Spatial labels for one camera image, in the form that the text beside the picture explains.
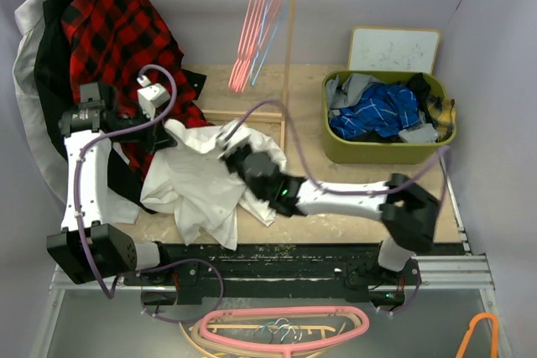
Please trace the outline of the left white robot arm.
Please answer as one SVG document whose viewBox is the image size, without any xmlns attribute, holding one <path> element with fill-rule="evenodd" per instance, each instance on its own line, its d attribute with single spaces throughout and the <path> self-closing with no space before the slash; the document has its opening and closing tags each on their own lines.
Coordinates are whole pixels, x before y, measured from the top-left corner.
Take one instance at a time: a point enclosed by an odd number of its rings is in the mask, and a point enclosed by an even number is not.
<svg viewBox="0 0 537 358">
<path fill-rule="evenodd" d="M 138 89 L 140 117 L 121 118 L 117 114 L 116 90 L 104 83 L 81 86 L 81 101 L 64 112 L 60 134 L 68 157 L 68 195 L 60 233 L 48 236 L 47 252 L 76 284 L 95 280 L 96 267 L 108 278 L 143 270 L 154 284 L 169 281 L 173 272 L 170 260 L 160 256 L 155 242 L 138 244 L 112 225 L 108 204 L 108 170 L 112 140 L 103 134 L 125 130 L 119 142 L 139 142 L 156 150 L 172 145 L 161 124 L 131 132 L 131 127 L 155 118 L 160 107 L 170 100 L 160 84 L 143 77 Z"/>
</svg>

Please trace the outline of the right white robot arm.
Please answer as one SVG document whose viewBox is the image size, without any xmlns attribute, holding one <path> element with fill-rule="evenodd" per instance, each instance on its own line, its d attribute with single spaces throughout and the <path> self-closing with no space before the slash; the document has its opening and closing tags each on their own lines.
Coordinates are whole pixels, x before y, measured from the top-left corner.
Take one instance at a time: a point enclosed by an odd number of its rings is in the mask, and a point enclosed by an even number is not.
<svg viewBox="0 0 537 358">
<path fill-rule="evenodd" d="M 278 215 L 334 214 L 383 224 L 388 238 L 373 263 L 381 283 L 393 283 L 415 253 L 433 246 L 441 201 L 406 175 L 392 174 L 370 184 L 315 182 L 284 172 L 268 153 L 253 151 L 249 143 L 223 152 L 220 160 Z"/>
</svg>

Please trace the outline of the light blue wire hanger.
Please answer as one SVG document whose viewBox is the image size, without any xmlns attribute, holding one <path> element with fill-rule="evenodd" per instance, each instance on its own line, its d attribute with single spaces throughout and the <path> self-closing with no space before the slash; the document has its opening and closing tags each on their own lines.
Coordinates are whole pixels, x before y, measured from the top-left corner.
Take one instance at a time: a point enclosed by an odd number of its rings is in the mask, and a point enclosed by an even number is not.
<svg viewBox="0 0 537 358">
<path fill-rule="evenodd" d="M 254 46 L 249 83 L 254 86 L 268 57 L 274 38 L 282 21 L 282 8 L 286 0 L 266 0 L 260 22 L 257 43 Z"/>
</svg>

